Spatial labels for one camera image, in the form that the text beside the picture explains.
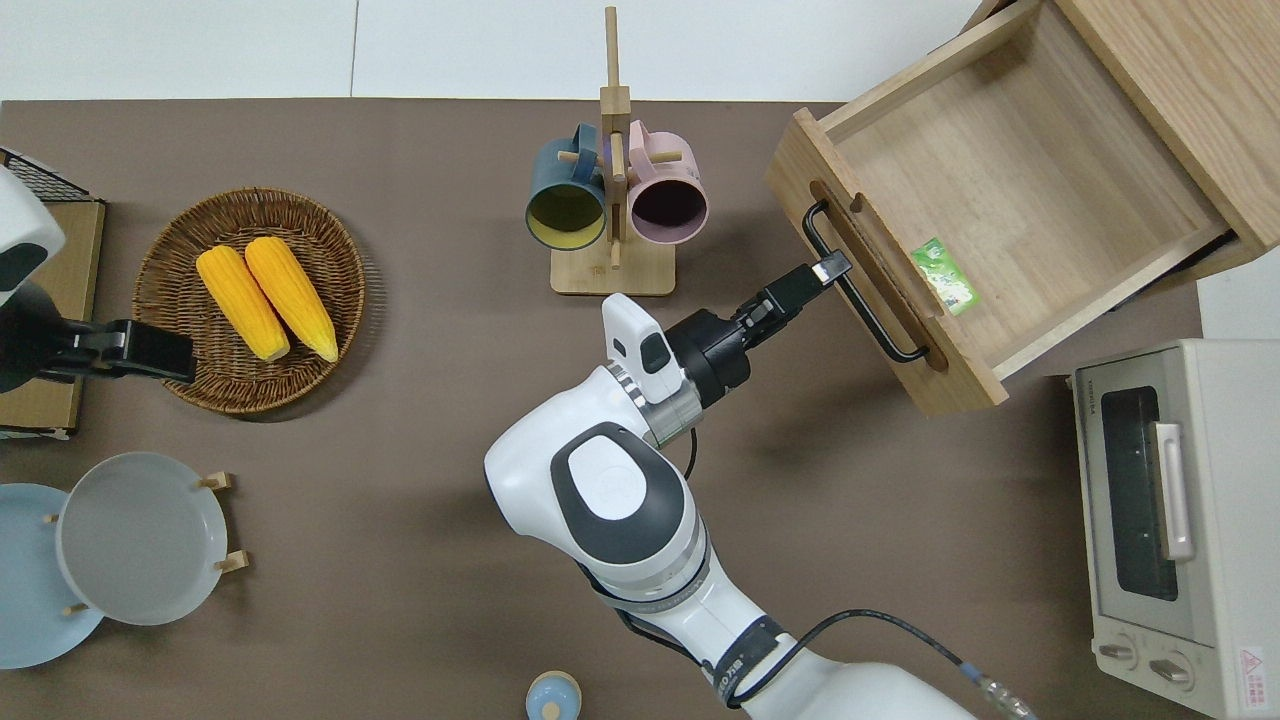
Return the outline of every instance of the toaster oven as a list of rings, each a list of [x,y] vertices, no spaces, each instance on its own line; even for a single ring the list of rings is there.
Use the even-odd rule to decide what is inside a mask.
[[[1098,667],[1280,717],[1280,341],[1178,341],[1070,383]]]

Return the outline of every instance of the wooden mug rack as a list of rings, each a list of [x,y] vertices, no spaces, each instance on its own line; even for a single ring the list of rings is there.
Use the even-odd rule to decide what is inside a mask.
[[[600,155],[604,176],[604,237],[581,250],[552,250],[552,290],[561,295],[659,296],[676,290],[676,249],[635,236],[627,217],[627,129],[631,126],[631,88],[618,79],[618,12],[604,9],[608,85],[600,88]],[[678,160],[659,154],[653,160]],[[562,152],[561,160],[577,159]]]

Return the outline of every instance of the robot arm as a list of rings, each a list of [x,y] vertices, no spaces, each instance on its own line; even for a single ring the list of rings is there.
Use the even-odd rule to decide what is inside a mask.
[[[28,278],[65,237],[40,200],[0,168],[0,392],[32,378],[69,383],[81,375],[138,374],[191,383],[191,340],[137,320],[65,320]]]
[[[666,333],[627,297],[608,297],[608,364],[512,425],[485,455],[485,475],[512,529],[572,557],[628,629],[694,660],[730,707],[756,720],[972,717],[905,670],[833,662],[797,643],[724,574],[689,484],[657,450],[748,379],[746,350],[849,269],[828,252],[728,320],[699,310]],[[1007,717],[1034,717],[965,667]]]

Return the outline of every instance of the brown table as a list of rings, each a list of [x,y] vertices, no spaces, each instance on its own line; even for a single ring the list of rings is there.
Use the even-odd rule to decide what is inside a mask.
[[[680,249],[664,325],[727,314],[808,260],[762,177],[796,106],[636,104],[684,135],[710,196]],[[817,108],[826,113],[829,109]],[[367,255],[357,348],[265,421],[200,410],[143,379],[84,389],[68,442],[0,445],[0,478],[69,489],[151,450],[236,473],[223,498],[253,566],[192,615],[110,620],[47,665],[0,673],[0,716],[522,717],[552,667],[584,717],[733,717],[700,673],[627,633],[558,551],[513,534],[481,459],[522,413],[602,361],[599,299],[548,286],[521,213],[532,154],[594,102],[237,100],[5,102],[0,143],[110,201],[95,316],[129,314],[164,224],[234,187],[308,195]],[[700,428],[692,477],[730,575],[794,633],[846,607],[901,615],[1046,719],[1192,717],[1089,652],[1070,397],[1075,363],[1199,333],[1194,290],[1108,314],[1014,375],[989,411],[925,420],[837,297],[753,351],[754,377]],[[684,466],[686,441],[669,448]],[[897,662],[973,712],[942,659],[877,623],[815,650]]]

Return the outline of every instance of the yellow corn cob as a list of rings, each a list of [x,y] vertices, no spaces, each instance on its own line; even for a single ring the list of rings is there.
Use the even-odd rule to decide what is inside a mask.
[[[239,252],[229,245],[206,250],[196,259],[196,272],[253,355],[270,363],[289,351],[284,328],[275,319]]]
[[[244,260],[293,334],[317,355],[335,363],[338,338],[333,320],[289,246],[278,237],[260,237],[244,249]]]

